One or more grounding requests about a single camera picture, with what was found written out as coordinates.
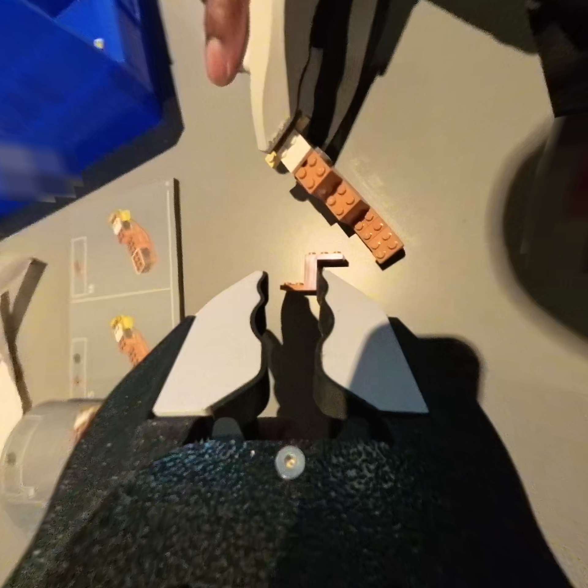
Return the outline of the grey building instruction booklet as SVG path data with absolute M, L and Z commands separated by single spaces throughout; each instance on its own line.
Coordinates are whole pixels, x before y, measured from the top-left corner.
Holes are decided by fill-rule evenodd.
M 102 191 L 1 242 L 32 261 L 11 284 L 8 349 L 30 404 L 9 429 L 1 501 L 47 508 L 82 422 L 183 318 L 179 182 Z

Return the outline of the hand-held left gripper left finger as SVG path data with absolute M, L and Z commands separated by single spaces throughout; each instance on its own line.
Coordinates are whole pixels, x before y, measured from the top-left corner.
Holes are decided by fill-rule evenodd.
M 268 274 L 256 270 L 210 299 L 194 316 L 153 406 L 157 417 L 220 414 L 250 390 L 258 408 L 235 418 L 255 418 L 268 402 L 266 331 Z

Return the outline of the grey desk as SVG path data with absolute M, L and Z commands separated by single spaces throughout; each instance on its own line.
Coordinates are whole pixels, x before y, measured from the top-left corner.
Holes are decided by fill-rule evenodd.
M 244 82 L 204 82 L 197 1 L 162 1 L 185 130 L 179 143 L 84 197 L 90 202 L 155 180 L 179 180 L 185 305 L 247 270 L 269 272 L 268 327 L 294 353 L 264 415 L 319 432 L 325 418 L 294 401 L 311 385 L 318 306 L 292 307 L 279 282 L 298 276 L 302 255 L 325 241 L 349 251 L 348 280 L 384 303 L 435 353 L 430 375 L 474 392 L 506 444 L 541 532 L 575 587 L 587 587 L 587 343 L 530 301 L 507 268 L 499 233 L 507 183 L 539 145 L 552 114 L 539 58 L 491 40 L 444 9 L 421 2 L 387 72 L 369 91 L 342 151 L 341 170 L 393 224 L 406 259 L 375 268 L 365 248 L 287 194 L 251 146 Z

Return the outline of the small brown bracket brick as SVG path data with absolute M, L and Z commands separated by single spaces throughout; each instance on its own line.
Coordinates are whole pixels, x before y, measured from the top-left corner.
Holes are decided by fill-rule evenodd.
M 304 276 L 302 282 L 285 282 L 280 290 L 295 292 L 305 296 L 316 295 L 318 277 L 324 268 L 340 268 L 349 266 L 349 261 L 342 252 L 311 252 L 305 255 Z

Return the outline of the stack of blue storage bins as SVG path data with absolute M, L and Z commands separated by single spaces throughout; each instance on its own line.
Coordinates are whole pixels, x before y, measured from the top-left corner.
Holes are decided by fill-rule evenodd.
M 175 146 L 162 1 L 1 1 L 1 239 Z

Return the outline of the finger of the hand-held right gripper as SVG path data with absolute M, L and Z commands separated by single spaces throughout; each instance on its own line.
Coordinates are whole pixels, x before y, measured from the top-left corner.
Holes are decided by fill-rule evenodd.
M 384 76 L 416 1 L 306 1 L 299 129 L 336 162 L 372 84 Z
M 265 154 L 299 115 L 299 95 L 311 53 L 318 1 L 249 1 L 247 73 L 254 134 Z

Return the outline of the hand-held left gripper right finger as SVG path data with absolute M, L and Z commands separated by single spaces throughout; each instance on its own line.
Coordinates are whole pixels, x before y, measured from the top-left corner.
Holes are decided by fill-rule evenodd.
M 318 281 L 320 338 L 315 402 L 328 417 L 350 405 L 380 413 L 427 415 L 429 408 L 386 312 L 372 298 L 324 270 Z

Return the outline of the brown toy brick assembly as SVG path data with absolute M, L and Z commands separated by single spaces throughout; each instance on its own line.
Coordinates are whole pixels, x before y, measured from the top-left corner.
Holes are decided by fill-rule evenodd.
M 388 268 L 405 256 L 405 244 L 384 217 L 300 132 L 292 131 L 265 159 L 273 169 L 282 165 L 311 200 L 343 230 L 355 234 L 379 267 Z

